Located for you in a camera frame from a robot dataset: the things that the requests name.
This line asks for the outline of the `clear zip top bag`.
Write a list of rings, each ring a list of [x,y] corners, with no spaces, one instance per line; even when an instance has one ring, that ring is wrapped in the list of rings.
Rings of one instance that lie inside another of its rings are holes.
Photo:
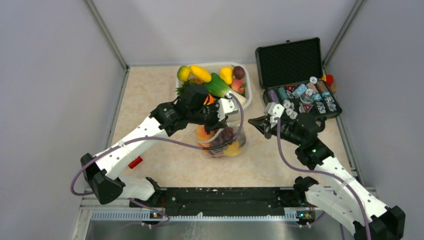
[[[203,125],[198,125],[194,130],[194,139],[202,148],[201,151],[211,158],[236,157],[242,152],[247,142],[243,130],[234,139],[239,127],[233,124],[207,133]]]

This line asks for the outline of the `peach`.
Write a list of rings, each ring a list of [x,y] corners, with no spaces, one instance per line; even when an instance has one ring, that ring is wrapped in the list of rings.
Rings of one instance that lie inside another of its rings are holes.
[[[207,142],[212,139],[215,134],[215,130],[212,130],[210,131],[210,133],[207,133],[203,125],[199,125],[195,129],[195,137],[198,142]]]

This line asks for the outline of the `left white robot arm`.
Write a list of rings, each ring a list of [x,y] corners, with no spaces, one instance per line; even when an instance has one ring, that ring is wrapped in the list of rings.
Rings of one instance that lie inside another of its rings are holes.
[[[206,105],[208,100],[205,86],[189,85],[175,100],[159,104],[141,124],[110,148],[95,155],[83,155],[81,170],[98,202],[106,205],[122,197],[142,200],[149,207],[156,206],[161,194],[150,180],[122,180],[119,175],[158,142],[182,145],[170,137],[188,124],[202,125],[210,133],[225,128],[229,115],[243,111],[232,91]]]

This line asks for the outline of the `purple grape bunch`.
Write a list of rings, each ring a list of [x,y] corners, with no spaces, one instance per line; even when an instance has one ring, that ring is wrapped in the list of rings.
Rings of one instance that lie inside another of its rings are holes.
[[[214,139],[210,142],[211,147],[216,147],[219,145],[222,145],[230,140],[233,139],[235,136],[234,128],[231,126],[228,126],[224,128],[221,132],[217,132],[214,136]]]

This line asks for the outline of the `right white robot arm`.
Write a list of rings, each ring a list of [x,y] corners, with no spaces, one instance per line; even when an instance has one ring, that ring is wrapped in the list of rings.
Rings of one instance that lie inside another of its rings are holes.
[[[332,192],[317,180],[298,177],[293,186],[293,200],[299,206],[311,204],[323,210],[345,227],[356,240],[400,240],[404,237],[406,214],[399,206],[390,207],[342,166],[335,154],[319,139],[325,120],[309,113],[285,122],[271,114],[252,118],[248,123],[267,139],[277,138],[283,162],[292,170],[318,174],[325,178]]]

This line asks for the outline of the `yellow wrinkled fruit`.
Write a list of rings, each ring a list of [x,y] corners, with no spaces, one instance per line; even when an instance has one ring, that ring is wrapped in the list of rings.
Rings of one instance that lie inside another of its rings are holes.
[[[234,141],[223,150],[223,155],[226,157],[236,157],[241,153],[241,147],[238,141]]]

